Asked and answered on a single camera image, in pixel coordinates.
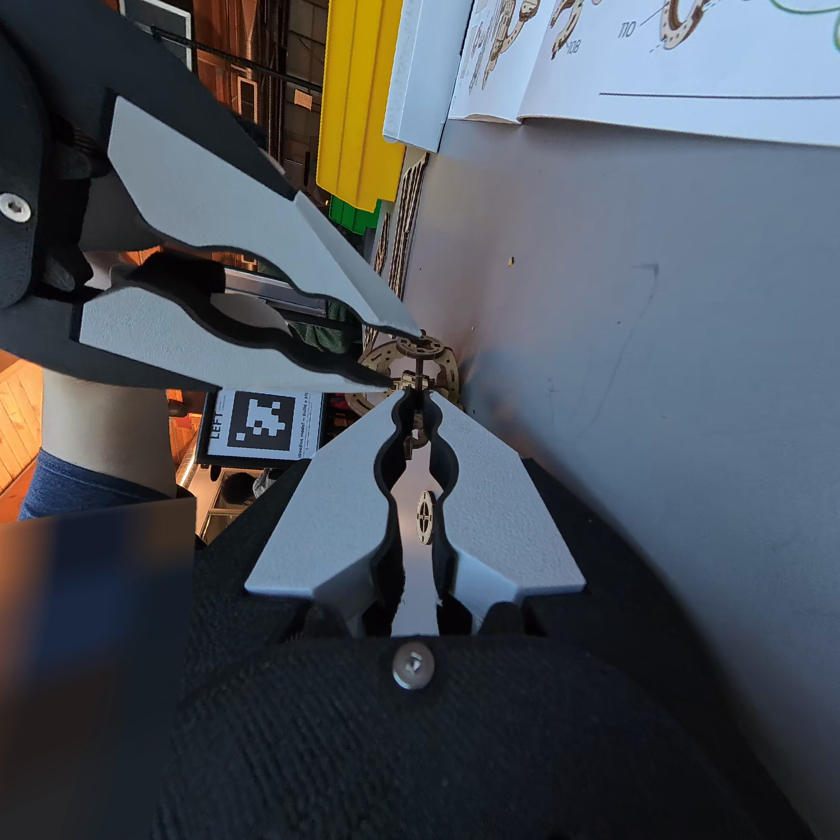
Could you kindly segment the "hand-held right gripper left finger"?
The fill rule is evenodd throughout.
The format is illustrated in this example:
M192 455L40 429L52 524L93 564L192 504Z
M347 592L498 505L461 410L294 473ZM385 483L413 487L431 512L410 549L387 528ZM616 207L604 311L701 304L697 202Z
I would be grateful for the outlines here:
M367 636L390 636L405 587L392 489L406 469L408 391L320 449L248 577L252 595L334 607Z

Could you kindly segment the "assembly instruction booklet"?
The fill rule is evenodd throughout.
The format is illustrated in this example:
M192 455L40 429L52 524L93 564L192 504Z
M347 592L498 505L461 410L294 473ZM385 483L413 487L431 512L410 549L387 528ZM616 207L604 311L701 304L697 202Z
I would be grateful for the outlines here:
M838 147L838 1L475 2L448 118Z

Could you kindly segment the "green plastic block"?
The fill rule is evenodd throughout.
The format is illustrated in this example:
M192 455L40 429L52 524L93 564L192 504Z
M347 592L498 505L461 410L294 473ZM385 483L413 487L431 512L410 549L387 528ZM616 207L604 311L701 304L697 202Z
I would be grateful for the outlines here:
M369 228L376 229L382 209L382 200L376 201L373 211L359 209L333 195L329 199L329 219L357 235L364 235Z

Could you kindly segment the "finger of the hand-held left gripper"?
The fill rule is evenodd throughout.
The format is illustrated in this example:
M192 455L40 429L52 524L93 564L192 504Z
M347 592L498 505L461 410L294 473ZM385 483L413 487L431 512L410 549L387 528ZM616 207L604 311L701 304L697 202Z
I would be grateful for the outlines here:
M256 257L300 294L365 324L422 335L394 291L303 193L289 200L131 101L117 97L108 157L145 223L194 249Z
M318 350L257 297L226 292L225 267L159 252L82 305L79 340L97 350L236 390L386 392L390 377Z

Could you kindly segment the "person's blue jeans leg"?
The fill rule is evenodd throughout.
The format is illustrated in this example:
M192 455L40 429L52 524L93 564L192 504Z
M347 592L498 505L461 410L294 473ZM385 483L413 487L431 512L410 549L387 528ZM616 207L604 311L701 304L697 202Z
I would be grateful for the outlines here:
M17 519L50 518L168 499L157 490L73 465L42 449Z

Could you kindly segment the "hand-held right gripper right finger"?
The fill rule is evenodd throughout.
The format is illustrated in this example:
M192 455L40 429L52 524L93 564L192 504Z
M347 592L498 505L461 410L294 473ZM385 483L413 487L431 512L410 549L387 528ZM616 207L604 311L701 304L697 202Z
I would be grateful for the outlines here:
M579 594L586 581L519 454L426 392L429 471L441 493L432 562L440 635L470 635L499 603Z

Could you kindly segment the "wooden model assembly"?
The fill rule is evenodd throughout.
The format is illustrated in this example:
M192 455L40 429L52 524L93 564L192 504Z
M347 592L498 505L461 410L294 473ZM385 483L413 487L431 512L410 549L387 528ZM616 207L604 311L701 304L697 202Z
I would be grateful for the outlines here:
M414 362L414 368L399 375L393 374L392 365L404 360ZM360 357L360 364L390 378L391 388L384 397L406 388L414 389L417 379L420 379L422 391L436 392L457 408L464 408L455 352L435 337L425 334L418 341L395 338L365 351Z

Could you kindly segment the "yellow plastic board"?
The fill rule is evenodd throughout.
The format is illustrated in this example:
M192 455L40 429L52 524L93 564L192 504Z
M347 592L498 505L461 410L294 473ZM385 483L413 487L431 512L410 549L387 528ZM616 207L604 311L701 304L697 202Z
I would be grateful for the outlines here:
M396 198L406 147L383 138L402 1L331 1L317 184L372 212Z

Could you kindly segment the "laser-cut plywood sheet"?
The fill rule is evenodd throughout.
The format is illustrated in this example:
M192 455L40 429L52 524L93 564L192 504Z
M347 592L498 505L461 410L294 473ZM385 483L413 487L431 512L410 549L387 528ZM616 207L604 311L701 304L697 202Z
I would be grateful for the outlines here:
M375 230L371 265L377 275L404 300L414 231L424 177L432 153L408 146L393 203L384 202Z

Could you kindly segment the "white cardboard box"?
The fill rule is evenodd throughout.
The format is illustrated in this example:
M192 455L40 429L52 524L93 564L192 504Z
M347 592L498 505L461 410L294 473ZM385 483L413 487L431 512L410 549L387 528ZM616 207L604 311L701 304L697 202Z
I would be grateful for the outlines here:
M405 1L383 138L437 153L455 89L471 1Z

